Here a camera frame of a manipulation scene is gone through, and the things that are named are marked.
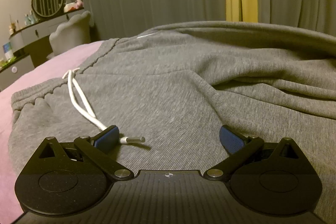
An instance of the vanity table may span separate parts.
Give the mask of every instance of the vanity table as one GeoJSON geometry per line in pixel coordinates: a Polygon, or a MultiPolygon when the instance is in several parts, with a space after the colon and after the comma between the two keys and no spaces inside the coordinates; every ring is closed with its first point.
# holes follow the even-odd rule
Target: vanity table
{"type": "Polygon", "coordinates": [[[84,8],[73,10],[62,14],[61,16],[44,20],[18,30],[9,38],[13,52],[18,51],[43,37],[49,36],[52,32],[56,31],[58,25],[67,22],[74,15],[82,14],[84,11],[84,8]]]}
{"type": "MultiPolygon", "coordinates": [[[[23,54],[19,54],[19,57],[14,62],[0,68],[0,91],[34,69],[32,58],[26,53],[27,50],[24,48],[44,37],[48,37],[52,32],[56,31],[58,25],[67,22],[74,15],[82,14],[84,11],[84,8],[73,10],[61,16],[26,26],[11,35],[9,40],[13,52],[22,51],[23,54]]],[[[49,40],[46,39],[42,42],[49,43],[49,40]]]]}

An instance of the bed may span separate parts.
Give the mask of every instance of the bed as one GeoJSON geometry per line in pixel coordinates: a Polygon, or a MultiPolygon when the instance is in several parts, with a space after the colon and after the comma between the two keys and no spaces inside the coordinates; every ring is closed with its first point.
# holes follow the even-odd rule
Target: bed
{"type": "MultiPolygon", "coordinates": [[[[11,134],[9,97],[30,75],[2,95],[7,113],[2,196],[10,199],[1,200],[9,212],[1,223],[20,214],[8,156],[18,175],[46,137],[71,142],[99,133],[73,106],[68,79],[59,78],[95,49],[76,62],[70,51],[59,62],[52,60],[56,70],[45,65],[34,71],[39,82],[58,78],[12,96],[11,134]]],[[[336,224],[335,55],[336,37],[323,33],[261,23],[187,22],[104,41],[81,63],[75,79],[103,125],[115,124],[125,136],[146,138],[143,146],[111,151],[135,174],[140,169],[203,173],[228,156],[218,136],[223,124],[266,142],[290,137],[323,185],[315,213],[336,224]]]]}
{"type": "Polygon", "coordinates": [[[23,75],[11,86],[0,92],[0,223],[8,224],[22,214],[14,193],[16,175],[8,157],[8,139],[12,130],[11,96],[14,92],[42,83],[48,79],[62,77],[64,73],[76,68],[92,55],[102,44],[97,41],[77,46],[54,57],[33,71],[23,75]]]}

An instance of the metal pivot screw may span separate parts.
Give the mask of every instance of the metal pivot screw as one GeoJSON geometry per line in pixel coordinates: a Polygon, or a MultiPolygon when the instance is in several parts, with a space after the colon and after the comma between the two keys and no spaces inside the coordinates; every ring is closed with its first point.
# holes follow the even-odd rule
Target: metal pivot screw
{"type": "Polygon", "coordinates": [[[223,171],[219,169],[210,169],[207,171],[207,174],[213,178],[218,178],[223,175],[223,171]]]}
{"type": "Polygon", "coordinates": [[[127,169],[119,169],[116,172],[114,172],[114,175],[118,178],[125,178],[128,177],[131,174],[131,172],[127,169]]]}

